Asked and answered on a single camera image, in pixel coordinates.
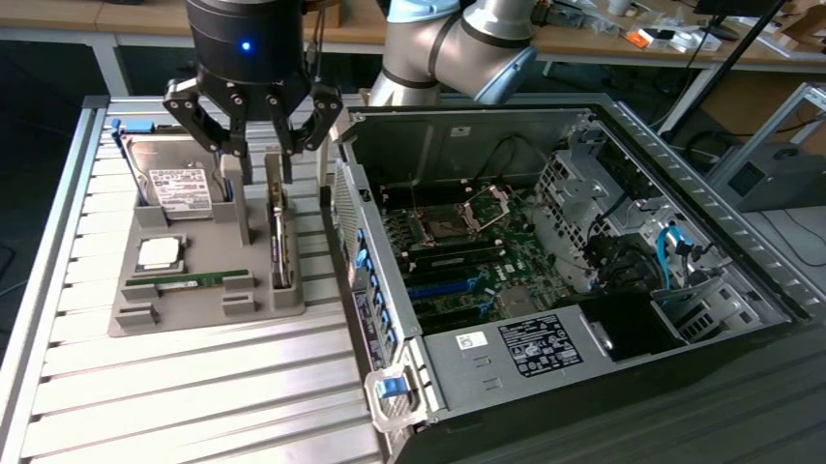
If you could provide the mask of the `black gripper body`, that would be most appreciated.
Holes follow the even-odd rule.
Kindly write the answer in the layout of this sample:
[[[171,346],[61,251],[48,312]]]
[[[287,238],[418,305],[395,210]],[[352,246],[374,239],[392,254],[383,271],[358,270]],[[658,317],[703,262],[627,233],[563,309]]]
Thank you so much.
[[[300,1],[188,1],[199,86],[231,113],[246,100],[250,121],[268,121],[270,97],[291,114],[310,93]]]

